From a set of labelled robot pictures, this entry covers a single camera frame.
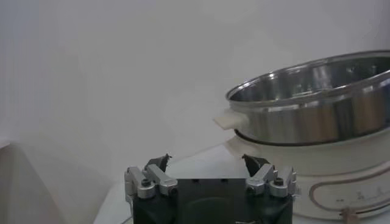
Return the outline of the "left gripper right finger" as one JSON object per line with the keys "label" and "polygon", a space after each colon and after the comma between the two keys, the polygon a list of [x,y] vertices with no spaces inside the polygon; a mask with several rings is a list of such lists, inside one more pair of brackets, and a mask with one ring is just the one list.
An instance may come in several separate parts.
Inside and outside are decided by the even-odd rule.
{"label": "left gripper right finger", "polygon": [[268,192],[273,197],[285,198],[296,194],[297,173],[293,167],[284,166],[277,170],[268,160],[247,154],[242,159],[250,175],[245,184],[254,195]]}

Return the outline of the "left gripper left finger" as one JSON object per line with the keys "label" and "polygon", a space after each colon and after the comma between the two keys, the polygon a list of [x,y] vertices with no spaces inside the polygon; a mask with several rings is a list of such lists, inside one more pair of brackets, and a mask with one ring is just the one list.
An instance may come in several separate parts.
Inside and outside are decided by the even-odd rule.
{"label": "left gripper left finger", "polygon": [[150,159],[143,169],[128,167],[124,172],[126,202],[130,203],[135,197],[152,199],[158,193],[171,196],[177,190],[178,180],[165,173],[170,159],[171,156],[166,154]]}

